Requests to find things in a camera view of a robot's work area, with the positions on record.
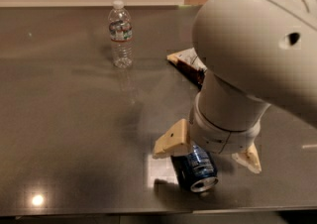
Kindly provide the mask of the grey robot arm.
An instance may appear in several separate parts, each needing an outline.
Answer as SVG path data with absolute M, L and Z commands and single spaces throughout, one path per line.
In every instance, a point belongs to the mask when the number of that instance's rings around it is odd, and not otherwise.
M 254 173 L 261 117 L 275 105 L 317 123 L 317 0 L 208 0 L 192 30 L 207 71 L 190 116 L 157 139 L 156 159 L 199 146 Z

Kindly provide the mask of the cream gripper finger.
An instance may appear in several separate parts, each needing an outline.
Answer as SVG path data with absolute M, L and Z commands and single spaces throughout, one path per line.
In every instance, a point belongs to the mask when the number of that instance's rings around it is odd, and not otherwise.
M 188 134 L 188 122 L 186 119 L 180 119 L 156 140 L 153 158 L 180 157 L 191 152 L 192 145 Z
M 232 154 L 232 159 L 253 173 L 262 172 L 262 165 L 255 144 L 240 146 L 239 149 Z

